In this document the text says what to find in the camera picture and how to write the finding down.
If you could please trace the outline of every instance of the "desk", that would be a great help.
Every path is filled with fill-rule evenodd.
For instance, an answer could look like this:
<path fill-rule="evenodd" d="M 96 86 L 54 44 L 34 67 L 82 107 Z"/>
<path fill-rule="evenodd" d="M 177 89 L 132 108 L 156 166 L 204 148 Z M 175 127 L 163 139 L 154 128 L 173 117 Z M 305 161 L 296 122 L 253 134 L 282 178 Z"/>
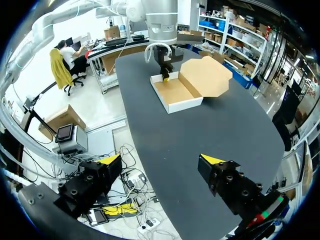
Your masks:
<path fill-rule="evenodd" d="M 184 60 L 201 58 L 184 50 Z M 128 125 L 146 175 L 160 203 L 183 240 L 213 240 L 241 221 L 222 199 L 213 197 L 198 173 L 200 153 L 234 160 L 265 193 L 279 169 L 284 144 L 264 110 L 234 79 L 218 98 L 167 114 L 150 84 L 158 75 L 154 59 L 142 52 L 116 60 Z M 178 71 L 182 62 L 173 66 Z"/>
<path fill-rule="evenodd" d="M 126 45 L 122 44 L 122 45 L 117 45 L 117 46 L 110 46 L 108 48 L 104 48 L 101 50 L 95 50 L 88 55 L 88 60 L 90 63 L 91 70 L 92 70 L 97 82 L 99 83 L 102 94 L 105 94 L 109 88 L 115 87 L 119 83 L 117 80 L 116 73 L 110 74 L 109 76 L 106 76 L 104 74 L 106 72 L 104 72 L 104 73 L 102 73 L 102 77 L 100 76 L 100 74 L 97 74 L 97 71 L 95 69 L 95 64 L 96 64 L 96 66 L 99 66 L 100 69 L 102 69 L 102 65 L 101 65 L 99 58 L 104 57 L 109 54 L 112 54 L 112 53 L 115 53 L 115 52 L 120 53 L 120 51 L 122 51 L 122 50 L 135 48 L 135 47 L 139 47 L 139 46 L 146 46 L 148 44 L 149 44 L 149 40 L 129 42 Z"/>

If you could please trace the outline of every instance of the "box lid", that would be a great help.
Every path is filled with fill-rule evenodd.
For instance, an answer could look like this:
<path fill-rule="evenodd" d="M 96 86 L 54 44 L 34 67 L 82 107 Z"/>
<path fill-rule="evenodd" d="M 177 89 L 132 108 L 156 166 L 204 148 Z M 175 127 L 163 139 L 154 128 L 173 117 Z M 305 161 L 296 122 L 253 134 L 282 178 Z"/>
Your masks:
<path fill-rule="evenodd" d="M 229 89 L 232 72 L 210 56 L 190 59 L 181 65 L 180 74 L 202 97 L 218 97 Z"/>

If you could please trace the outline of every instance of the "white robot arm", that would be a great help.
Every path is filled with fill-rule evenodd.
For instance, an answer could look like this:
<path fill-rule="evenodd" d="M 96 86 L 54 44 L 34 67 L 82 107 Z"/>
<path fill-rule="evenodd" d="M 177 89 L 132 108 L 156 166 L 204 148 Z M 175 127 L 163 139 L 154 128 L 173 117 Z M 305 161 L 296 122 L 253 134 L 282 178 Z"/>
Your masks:
<path fill-rule="evenodd" d="M 178 0 L 128 0 L 110 5 L 110 1 L 79 0 L 69 5 L 69 8 L 58 7 L 38 18 L 32 25 L 32 40 L 28 42 L 16 58 L 6 64 L 5 71 L 0 73 L 0 97 L 17 81 L 21 70 L 31 58 L 54 37 L 53 25 L 80 16 L 96 9 L 96 17 L 110 17 L 115 15 L 127 16 L 133 22 L 145 21 L 148 27 L 151 43 L 172 45 L 177 41 Z M 63 168 L 66 173 L 73 172 L 58 156 L 37 143 L 26 134 L 13 120 L 3 104 L 0 104 L 0 120 L 8 131 L 32 152 Z"/>

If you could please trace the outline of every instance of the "metal frame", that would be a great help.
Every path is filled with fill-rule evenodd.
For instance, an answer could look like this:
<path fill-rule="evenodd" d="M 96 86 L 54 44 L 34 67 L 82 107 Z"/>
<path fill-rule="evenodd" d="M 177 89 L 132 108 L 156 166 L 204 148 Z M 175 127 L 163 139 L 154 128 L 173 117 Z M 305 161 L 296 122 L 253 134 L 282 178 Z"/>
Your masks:
<path fill-rule="evenodd" d="M 103 57 L 103 56 L 106 56 L 108 54 L 112 54 L 112 53 L 115 53 L 115 52 L 119 52 L 119 51 L 122 51 L 122 50 L 125 50 L 125 49 L 130 49 L 130 48 L 134 48 L 134 47 L 140 47 L 140 46 L 145 46 L 145 45 L 148 45 L 149 42 L 143 42 L 143 43 L 137 43 L 137 44 L 132 44 L 132 45 L 128 45 L 128 46 L 124 46 L 124 47 L 119 47 L 119 48 L 116 48 L 116 49 L 112 49 L 110 51 L 106 51 L 106 52 L 103 52 L 101 54 L 98 54 L 96 56 L 93 56 L 93 57 L 90 57 L 90 55 L 88 56 L 88 61 L 89 61 L 89 64 L 90 64 L 90 67 L 91 67 L 91 70 L 95 76 L 95 79 L 97 80 L 99 86 L 100 86 L 100 89 L 101 89 L 101 93 L 102 94 L 105 94 L 107 92 L 107 90 L 109 88 L 113 88 L 115 86 L 118 86 L 119 83 L 117 80 L 114 81 L 114 83 L 112 84 L 108 84 L 106 86 L 103 86 L 102 83 L 101 83 L 101 79 L 102 77 L 98 76 L 97 75 L 97 72 L 96 72 L 96 69 L 95 69 L 95 65 L 94 65 L 94 62 L 96 63 L 97 66 L 99 66 L 101 69 L 102 69 L 102 66 L 101 66 L 101 63 L 100 63 L 100 58 Z"/>

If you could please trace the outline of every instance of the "computer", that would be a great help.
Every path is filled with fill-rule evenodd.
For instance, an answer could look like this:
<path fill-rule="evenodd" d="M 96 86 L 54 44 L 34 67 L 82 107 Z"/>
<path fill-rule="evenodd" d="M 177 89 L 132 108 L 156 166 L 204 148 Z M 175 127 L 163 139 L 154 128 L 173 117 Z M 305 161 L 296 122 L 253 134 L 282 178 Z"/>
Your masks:
<path fill-rule="evenodd" d="M 65 40 L 65 43 L 68 47 L 70 47 L 72 44 L 74 44 L 74 41 L 72 40 L 72 37 L 70 37 L 67 40 Z"/>
<path fill-rule="evenodd" d="M 72 44 L 70 47 L 72 47 L 75 51 L 79 51 L 79 49 L 81 48 L 81 42 L 78 41 L 78 42 Z"/>

